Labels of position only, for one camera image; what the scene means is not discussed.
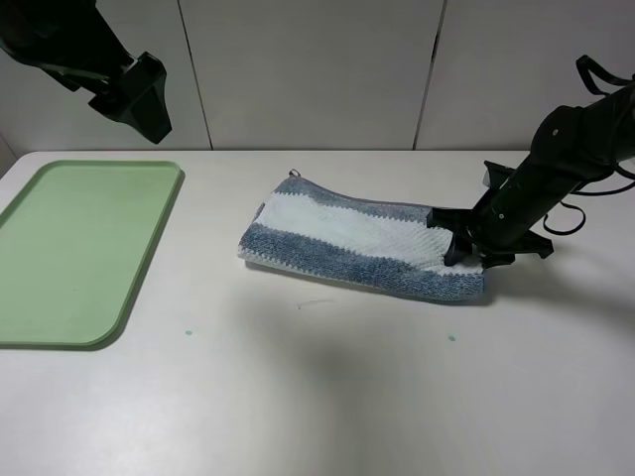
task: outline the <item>folded towel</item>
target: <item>folded towel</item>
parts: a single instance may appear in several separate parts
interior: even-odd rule
[[[242,236],[245,261],[395,295],[465,300],[483,292],[477,257],[444,265],[451,232],[428,206],[352,198],[290,174]]]

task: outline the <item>panel seam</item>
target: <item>panel seam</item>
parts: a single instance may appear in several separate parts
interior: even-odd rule
[[[430,84],[433,80],[433,71],[435,69],[435,61],[437,59],[437,50],[439,43],[441,42],[441,33],[444,27],[445,9],[447,8],[447,1],[444,0],[444,4],[441,8],[441,16],[439,17],[439,26],[437,27],[437,34],[435,35],[435,44],[433,45],[433,53],[430,57],[430,67],[428,68],[428,77],[426,78],[426,87],[424,88],[424,97],[421,100],[421,108],[419,110],[419,119],[417,121],[417,128],[415,129],[415,138],[413,140],[413,151],[417,150],[417,143],[419,142],[419,133],[421,131],[421,125],[424,119],[424,108],[426,107],[426,100],[428,99],[428,92],[430,91]]]
[[[214,146],[211,143],[211,133],[209,132],[209,124],[207,122],[207,114],[205,113],[205,106],[202,103],[202,94],[200,93],[200,85],[198,84],[198,75],[196,74],[194,56],[191,53],[190,36],[188,35],[188,27],[186,26],[186,17],[183,14],[181,0],[177,0],[177,5],[179,6],[179,15],[181,15],[181,24],[183,25],[183,33],[186,36],[186,45],[188,46],[188,54],[190,55],[191,72],[193,73],[194,83],[196,85],[196,92],[198,93],[198,102],[200,103],[200,110],[202,112],[202,120],[205,123],[205,131],[207,132],[207,140],[209,141],[209,149],[213,151]]]

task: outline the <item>white stripe on towel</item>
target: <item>white stripe on towel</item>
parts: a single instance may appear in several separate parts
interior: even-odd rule
[[[272,193],[255,223],[298,233],[376,258],[392,258],[441,274],[480,273],[478,264],[446,267],[451,232],[414,221],[322,205],[306,195]]]

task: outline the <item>blue stripe on towel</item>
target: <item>blue stripe on towel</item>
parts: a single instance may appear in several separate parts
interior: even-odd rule
[[[372,216],[383,216],[405,221],[426,223],[430,207],[409,203],[386,203],[382,201],[351,198],[322,188],[302,177],[290,176],[275,190],[278,193],[297,193],[307,195],[317,203],[329,206],[350,208]]]
[[[240,246],[264,260],[279,260],[290,268],[320,278],[417,298],[464,300],[481,295],[484,287],[482,273],[442,276],[418,270],[399,260],[358,255],[317,239],[273,230],[258,223],[247,229]]]

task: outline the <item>white wall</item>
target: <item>white wall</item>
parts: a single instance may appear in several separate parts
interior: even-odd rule
[[[411,149],[443,0],[182,0],[215,149]]]
[[[527,149],[561,104],[597,99],[575,60],[635,72],[632,0],[448,0],[418,149]]]
[[[16,158],[7,146],[6,142],[0,137],[0,177],[4,176],[6,172],[16,162]]]
[[[18,157],[40,150],[209,149],[176,0],[102,0],[97,7],[128,51],[147,51],[168,70],[173,131],[154,146],[88,107],[92,94],[70,92],[39,69],[0,51],[0,133]]]

